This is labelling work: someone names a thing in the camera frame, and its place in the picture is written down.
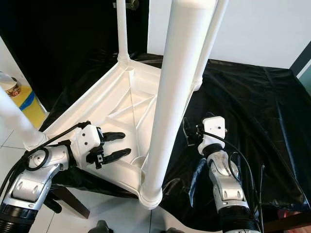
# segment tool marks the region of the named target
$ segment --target tiled floor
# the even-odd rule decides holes
[[[0,184],[11,166],[23,155],[25,149],[19,136],[4,127],[0,120]],[[125,199],[80,191],[70,191],[90,210],[89,219],[84,219],[64,202],[63,211],[55,214],[43,206],[30,233],[87,233],[98,220],[105,220],[115,233],[159,233],[170,227],[186,233],[202,233],[182,225],[161,208],[145,210],[136,199]]]

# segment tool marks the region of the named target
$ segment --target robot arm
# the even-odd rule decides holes
[[[222,139],[225,137],[225,119],[221,116],[203,120],[204,131]],[[213,182],[213,195],[217,212],[220,215],[224,233],[258,233],[259,228],[251,213],[243,189],[235,179],[238,176],[237,166],[228,164],[225,143],[215,137],[203,136],[199,153],[206,157],[209,166],[209,177]]]
[[[28,158],[25,170],[16,177],[0,206],[0,232],[29,232],[50,190],[52,178],[59,171],[70,166],[83,169],[93,163],[100,169],[131,152],[124,149],[104,156],[104,142],[124,138],[125,134],[102,133],[90,122],[78,127],[81,128],[74,129],[73,140],[39,146],[25,154]]]

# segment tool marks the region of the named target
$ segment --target wrinkled plastic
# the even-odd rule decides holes
[[[161,67],[162,57],[132,54],[132,59]],[[47,128],[116,63],[116,54],[91,54],[72,84],[67,86],[45,120]],[[288,69],[258,67],[210,60],[203,84],[189,102],[185,116],[193,125],[210,114],[225,118],[226,140],[246,156],[259,190],[261,166],[265,166],[262,203],[289,210],[308,210],[311,201],[311,98]],[[225,147],[228,154],[234,152]],[[179,128],[160,204],[184,225],[205,231],[220,229],[208,167],[201,163],[197,146],[187,147]],[[235,158],[250,205],[249,175]],[[55,176],[54,184],[119,197],[133,194],[78,168]]]

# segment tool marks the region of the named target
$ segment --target white plastic stool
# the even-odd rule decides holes
[[[86,120],[103,132],[124,132],[124,139],[106,142],[104,151],[131,148],[129,155],[101,169],[83,169],[136,194],[146,208],[156,208],[179,125],[202,83],[227,2],[218,0],[215,7],[216,0],[172,0],[161,70],[129,58],[125,0],[117,0],[118,62],[44,133],[51,138]]]

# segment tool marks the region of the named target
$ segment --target black cable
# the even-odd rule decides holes
[[[75,128],[78,128],[78,127],[79,127],[79,128],[82,128],[82,129],[83,129],[83,128],[84,128],[86,125],[88,125],[88,124],[90,124],[89,121],[75,124],[75,125],[72,126],[71,128],[69,128],[69,129],[63,131],[62,133],[60,133],[59,135],[57,135],[57,136],[51,138],[50,140],[46,141],[46,142],[43,143],[42,145],[38,146],[37,148],[35,148],[35,149],[29,151],[29,152],[27,153],[27,154],[28,154],[28,157],[31,156],[33,153],[35,153],[35,152],[38,151],[38,150],[44,150],[44,147],[45,147],[45,146],[47,146],[47,145],[50,144],[51,142],[57,140],[58,138],[61,138],[62,136],[68,134],[69,132],[73,131]],[[49,154],[49,153],[47,152],[46,149],[45,149],[44,151],[45,151],[44,161],[46,162],[47,159],[48,159],[48,154]],[[36,166],[35,168],[30,168],[30,167],[28,166],[27,160],[26,160],[26,161],[25,161],[25,168],[26,168],[27,170],[29,170],[29,171],[36,171],[36,170],[39,170],[39,169],[45,164],[44,161],[42,161],[42,163],[41,163],[39,166]]]
[[[18,166],[18,164],[20,163],[21,161],[18,160],[14,165],[13,167],[9,170],[8,174],[6,175],[6,177],[4,178],[3,182],[2,182],[2,185],[1,185],[1,188],[0,188],[0,196],[2,195],[3,191],[4,191],[4,188],[5,188],[5,185],[6,183],[8,182],[8,180],[10,179],[12,173],[14,172],[14,170],[16,169],[16,167]]]
[[[37,149],[36,151],[39,151],[39,150],[43,150],[43,151],[44,151],[44,153],[45,153],[44,159],[43,159],[42,162],[41,162],[38,166],[36,166],[36,167],[29,167],[28,162],[25,161],[25,163],[26,163],[26,166],[25,166],[26,170],[28,170],[28,171],[37,171],[37,170],[39,170],[40,168],[42,168],[43,165],[45,165],[45,163],[47,162],[47,160],[48,160],[48,158],[49,158],[49,151],[48,151],[46,148],[44,148],[44,147],[39,147],[39,149]]]
[[[226,143],[227,145],[231,146],[234,150],[236,150],[235,152],[233,152],[232,154],[229,155],[229,157],[228,157],[228,166],[229,166],[229,170],[230,170],[232,176],[233,176],[238,182],[240,182],[241,180],[234,174],[234,171],[233,171],[232,165],[231,165],[231,159],[232,159],[232,156],[233,156],[234,154],[239,154],[240,157],[242,157],[242,159],[244,159],[244,161],[245,161],[245,163],[246,163],[246,165],[247,165],[247,168],[248,168],[249,175],[250,175],[250,177],[251,177],[250,180],[251,180],[251,186],[252,186],[253,196],[256,197],[256,201],[257,201],[257,203],[258,203],[258,212],[259,212],[259,221],[260,221],[260,227],[259,227],[259,228],[260,228],[261,232],[263,233],[264,231],[263,231],[263,219],[262,219],[262,208],[261,208],[261,183],[262,183],[262,172],[263,172],[262,167],[261,167],[260,190],[259,190],[259,198],[258,198],[251,167],[250,167],[250,165],[249,165],[249,163],[248,163],[246,157],[242,154],[242,152],[240,152],[240,150],[239,150],[236,146],[234,146],[232,143],[228,142],[227,140],[225,140],[225,139],[223,139],[223,138],[221,138],[221,137],[219,137],[219,136],[217,136],[217,135],[214,135],[214,134],[212,134],[212,133],[207,133],[207,132],[203,132],[203,134],[205,134],[205,135],[207,135],[207,136],[210,136],[210,137],[214,137],[214,138],[216,138],[216,139],[218,139],[218,140],[220,140],[220,141]]]
[[[226,144],[228,144],[229,146],[231,146],[233,149],[236,150],[236,152],[242,157],[242,159],[244,159],[244,161],[245,161],[245,163],[246,163],[246,165],[247,165],[248,172],[249,172],[249,175],[250,175],[250,177],[251,177],[252,189],[255,190],[254,178],[253,178],[253,174],[252,174],[251,167],[249,166],[249,163],[248,163],[247,159],[245,158],[245,156],[242,154],[242,152],[239,151],[239,149],[238,149],[236,146],[234,146],[232,143],[228,142],[227,140],[224,140],[223,138],[221,138],[221,137],[219,137],[219,136],[217,136],[217,135],[214,135],[214,134],[212,134],[212,133],[207,133],[207,132],[203,132],[203,133],[204,133],[205,135],[214,137],[214,138],[216,138],[216,139],[218,139],[218,140],[220,140],[220,141],[225,142]],[[234,174],[233,169],[232,169],[232,166],[231,166],[231,158],[232,158],[232,155],[233,155],[233,154],[231,154],[231,155],[229,156],[229,158],[228,158],[229,169],[230,169],[230,172],[231,172],[231,174],[233,175],[233,177],[234,177],[237,181],[240,181],[240,179],[239,179],[238,177],[236,177],[236,175]]]
[[[261,166],[260,184],[259,184],[259,191],[258,191],[258,196],[259,196],[258,213],[259,213],[259,221],[260,221],[261,232],[264,232],[263,217],[262,217],[262,207],[261,207],[261,190],[262,190],[263,170],[264,170],[264,165]]]

